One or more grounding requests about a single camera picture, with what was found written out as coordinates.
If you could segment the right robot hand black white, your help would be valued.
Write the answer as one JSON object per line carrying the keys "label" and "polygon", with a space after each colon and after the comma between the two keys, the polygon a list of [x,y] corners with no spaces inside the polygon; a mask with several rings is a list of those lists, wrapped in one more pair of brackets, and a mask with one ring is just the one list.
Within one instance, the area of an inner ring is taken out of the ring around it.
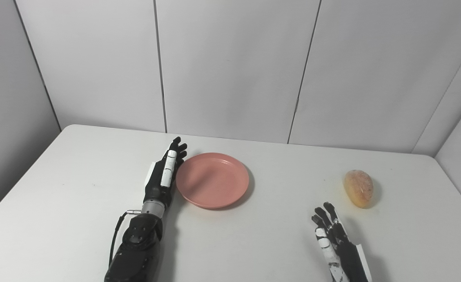
{"label": "right robot hand black white", "polygon": [[360,244],[348,237],[335,207],[324,202],[311,217],[315,236],[333,282],[372,282],[370,268]]}

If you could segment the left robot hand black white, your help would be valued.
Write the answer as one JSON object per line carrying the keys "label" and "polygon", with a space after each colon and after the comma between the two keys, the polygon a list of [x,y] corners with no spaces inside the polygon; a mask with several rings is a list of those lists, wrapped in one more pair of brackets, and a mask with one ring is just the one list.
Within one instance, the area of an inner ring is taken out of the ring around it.
{"label": "left robot hand black white", "polygon": [[156,201],[169,208],[173,199],[173,184],[178,169],[187,156],[187,144],[181,142],[181,137],[173,139],[163,157],[155,162],[152,173],[145,186],[143,202]]}

